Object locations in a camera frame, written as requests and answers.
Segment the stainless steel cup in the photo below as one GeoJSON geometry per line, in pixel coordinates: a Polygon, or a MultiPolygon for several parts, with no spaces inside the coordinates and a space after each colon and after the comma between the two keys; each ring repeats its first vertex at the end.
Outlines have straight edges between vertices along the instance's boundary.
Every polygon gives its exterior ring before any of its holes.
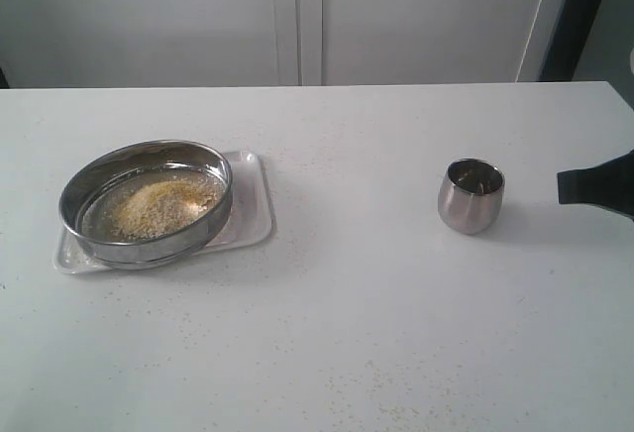
{"type": "Polygon", "coordinates": [[[479,159],[454,161],[440,186],[439,216],[461,234],[479,234],[498,218],[504,189],[505,177],[497,166],[479,159]]]}

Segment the yellow millet grains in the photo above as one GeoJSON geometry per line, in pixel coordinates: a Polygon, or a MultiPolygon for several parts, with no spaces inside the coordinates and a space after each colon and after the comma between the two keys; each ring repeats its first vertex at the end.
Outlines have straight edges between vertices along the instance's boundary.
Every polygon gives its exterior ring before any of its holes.
{"type": "Polygon", "coordinates": [[[196,174],[126,188],[105,214],[108,236],[117,242],[137,242],[172,234],[207,214],[225,190],[217,177],[196,174]]]}

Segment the round stainless steel sieve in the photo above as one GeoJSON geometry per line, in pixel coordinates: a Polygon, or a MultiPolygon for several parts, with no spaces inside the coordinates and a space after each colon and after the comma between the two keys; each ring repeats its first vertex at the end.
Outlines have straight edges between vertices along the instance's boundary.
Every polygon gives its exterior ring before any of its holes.
{"type": "Polygon", "coordinates": [[[87,256],[110,268],[143,270],[175,262],[213,240],[231,214],[233,187],[232,168],[217,150],[189,141],[148,141],[110,152],[80,169],[64,187],[58,211],[65,231],[87,256]],[[108,236],[105,214],[124,189],[194,174],[215,176],[226,185],[207,214],[156,239],[117,242],[108,236]]]}

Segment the white plastic tray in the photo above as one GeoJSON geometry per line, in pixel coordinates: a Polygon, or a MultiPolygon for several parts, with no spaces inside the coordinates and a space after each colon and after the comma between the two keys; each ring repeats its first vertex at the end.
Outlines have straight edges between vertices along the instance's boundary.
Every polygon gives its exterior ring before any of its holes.
{"type": "MultiPolygon", "coordinates": [[[[232,211],[223,230],[193,257],[253,246],[264,241],[273,227],[264,169],[258,155],[240,150],[226,152],[224,156],[234,177],[232,211]]],[[[61,231],[53,255],[53,266],[64,274],[112,270],[87,256],[65,230],[61,231]]]]}

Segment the white cabinet doors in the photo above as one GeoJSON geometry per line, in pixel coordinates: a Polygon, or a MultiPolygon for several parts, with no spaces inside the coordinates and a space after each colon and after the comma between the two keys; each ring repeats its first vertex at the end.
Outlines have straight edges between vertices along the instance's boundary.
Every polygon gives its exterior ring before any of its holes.
{"type": "Polygon", "coordinates": [[[13,87],[534,81],[564,0],[1,0],[13,87]]]}

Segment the dark vertical post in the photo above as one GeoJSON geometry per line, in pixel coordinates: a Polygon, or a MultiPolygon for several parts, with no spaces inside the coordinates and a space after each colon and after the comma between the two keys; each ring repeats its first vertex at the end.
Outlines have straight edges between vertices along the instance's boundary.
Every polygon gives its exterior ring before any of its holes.
{"type": "Polygon", "coordinates": [[[574,77],[602,0],[564,0],[541,67],[540,82],[574,77]]]}

